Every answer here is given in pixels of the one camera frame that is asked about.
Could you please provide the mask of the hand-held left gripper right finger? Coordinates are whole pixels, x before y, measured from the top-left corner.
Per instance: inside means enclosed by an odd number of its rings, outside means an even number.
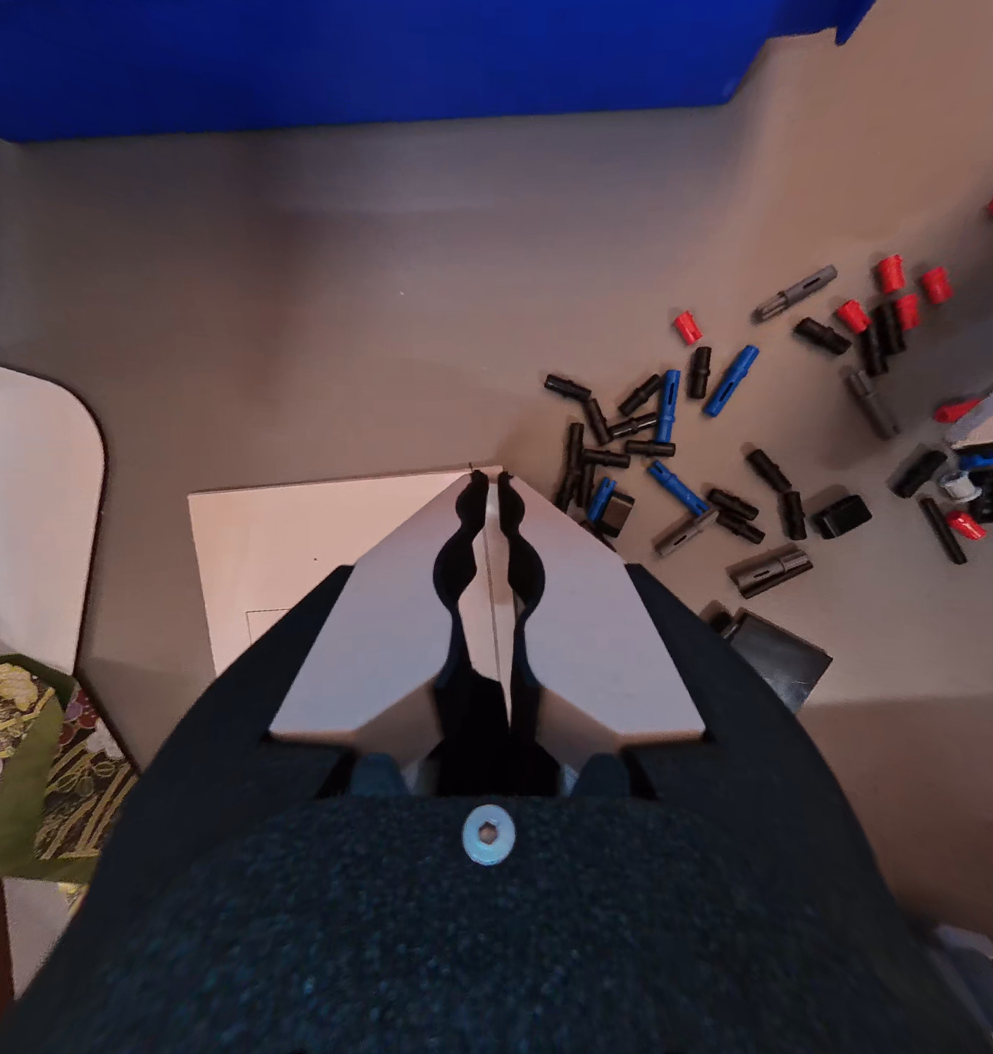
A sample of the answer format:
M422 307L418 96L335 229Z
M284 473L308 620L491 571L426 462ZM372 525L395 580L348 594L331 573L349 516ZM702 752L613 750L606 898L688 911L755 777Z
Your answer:
M511 728L564 770L696 745L706 725L625 561L510 474L498 479L514 611Z

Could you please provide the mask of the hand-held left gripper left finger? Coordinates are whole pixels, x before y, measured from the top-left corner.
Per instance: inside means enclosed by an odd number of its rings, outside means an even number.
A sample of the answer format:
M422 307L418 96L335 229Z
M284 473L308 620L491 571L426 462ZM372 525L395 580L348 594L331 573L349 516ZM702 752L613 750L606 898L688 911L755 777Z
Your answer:
M452 481L354 564L268 727L276 740L422 762L510 733L500 469Z

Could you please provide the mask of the white lego instruction booklet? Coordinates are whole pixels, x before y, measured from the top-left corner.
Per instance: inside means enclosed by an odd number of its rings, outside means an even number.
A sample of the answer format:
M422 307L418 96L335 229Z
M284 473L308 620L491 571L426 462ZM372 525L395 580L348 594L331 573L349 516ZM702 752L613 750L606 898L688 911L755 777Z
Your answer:
M491 483L485 526L473 541L478 572L454 607L473 668L508 687L514 611L498 516L502 468L480 471ZM355 564L468 473L456 468L189 495L214 672L222 674L333 570ZM447 612L440 603L397 599L393 586L379 582L357 609L363 621L376 616L377 625L350 628L340 618L335 642L320 649L326 658L340 652L344 680L362 672L367 681L395 683L396 663L407 659L411 692L433 676L430 663L445 664L448 645L433 642L415 621L437 614L441 635Z

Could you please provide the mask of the dark grey lego panel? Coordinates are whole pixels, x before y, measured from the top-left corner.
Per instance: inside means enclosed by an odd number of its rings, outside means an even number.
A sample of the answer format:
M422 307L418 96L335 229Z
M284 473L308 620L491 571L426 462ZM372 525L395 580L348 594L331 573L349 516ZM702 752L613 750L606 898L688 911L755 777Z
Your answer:
M707 622L797 715L832 665L832 656L763 616L718 608Z

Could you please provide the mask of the dark grey lego connector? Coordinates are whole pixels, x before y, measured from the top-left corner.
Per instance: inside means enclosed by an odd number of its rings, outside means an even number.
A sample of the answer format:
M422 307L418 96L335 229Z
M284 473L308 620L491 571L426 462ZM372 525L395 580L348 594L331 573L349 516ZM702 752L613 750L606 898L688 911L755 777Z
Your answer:
M726 573L742 599L755 599L809 573L815 565L798 545L785 545L731 566Z

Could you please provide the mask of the pile of small lego pins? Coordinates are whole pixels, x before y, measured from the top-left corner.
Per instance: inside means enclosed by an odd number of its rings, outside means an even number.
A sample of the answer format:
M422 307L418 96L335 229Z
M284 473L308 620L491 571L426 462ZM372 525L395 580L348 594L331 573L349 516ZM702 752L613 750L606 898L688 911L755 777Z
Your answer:
M867 415L872 431L879 440L896 440L900 429L890 414L877 386L884 376L890 359L906 351L906 333L920 323L920 302L939 307L952 297L952 287L945 267L927 270L919 276L921 294L906 292L906 270L902 257L888 255L873 268L882 299L868 309L858 299L843 301L834 313L841 329L805 316L793 326L793 336L811 348L839 357L855 350L861 369L849 371L843 377L846 389L856 405ZM596 520L602 516L614 489L619 490L612 479L595 481L599 466L627 468L634 457L649 460L647 473L667 494L671 494L690 512L683 526L671 528L653 543L661 557L671 552L700 534L710 524L721 526L731 534L749 544L765 540L764 531L756 527L759 509L736 494L710 488L700 496L683 483L664 464L674 456L676 446L671 441L677 403L682 389L681 371L671 369L650 375L620 403L621 418L610 421L595 399L592 391L575 380L549 374L543 388L563 399L576 402L584 414L583 423L569 426L566 440L566 463L563 479L556 491L554 506L568 511L571 504L582 509L582 528L607 546L614 539L602 533ZM971 411L979 399L947 402L937 408L934 419L942 425L953 425ZM972 473L981 468L993 468L993 450L945 450L956 458L957 470ZM781 468L761 449L746 455L753 472L766 482L779 502L779 518L785 536L801 542L807 536L807 522L801 494L794 488ZM968 505L952 503L950 510L942 509L929 496L919 497L919 506L929 528L937 536L945 554L956 565L967 562L959 539L979 541L986 538L986 525L980 525L968 511Z

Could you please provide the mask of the green patterned cloth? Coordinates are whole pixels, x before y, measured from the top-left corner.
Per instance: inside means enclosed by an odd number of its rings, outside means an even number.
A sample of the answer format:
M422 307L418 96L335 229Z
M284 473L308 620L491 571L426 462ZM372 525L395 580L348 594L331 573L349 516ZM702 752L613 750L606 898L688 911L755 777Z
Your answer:
M0 878L92 881L139 772L69 674L0 653Z

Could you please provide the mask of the white rounded tray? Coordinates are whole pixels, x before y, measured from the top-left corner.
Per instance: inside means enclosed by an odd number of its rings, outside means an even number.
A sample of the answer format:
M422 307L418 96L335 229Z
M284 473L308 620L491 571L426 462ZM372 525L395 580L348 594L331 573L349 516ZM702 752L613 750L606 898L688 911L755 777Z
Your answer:
M0 653L74 671L105 470L83 402L0 366Z

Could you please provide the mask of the pale grey plastic object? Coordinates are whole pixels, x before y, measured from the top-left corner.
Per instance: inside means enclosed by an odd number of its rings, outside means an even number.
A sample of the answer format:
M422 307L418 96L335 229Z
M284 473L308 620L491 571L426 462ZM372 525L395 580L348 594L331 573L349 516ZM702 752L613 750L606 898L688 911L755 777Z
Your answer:
M993 942L973 930L945 923L936 924L929 937L936 967L993 1045Z

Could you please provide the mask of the blue plastic bin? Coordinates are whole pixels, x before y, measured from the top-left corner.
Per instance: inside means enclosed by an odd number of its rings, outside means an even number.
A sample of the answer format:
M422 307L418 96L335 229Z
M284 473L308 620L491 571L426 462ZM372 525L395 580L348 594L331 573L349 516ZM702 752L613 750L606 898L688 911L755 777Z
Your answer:
M770 40L872 1L0 1L0 138L726 103Z

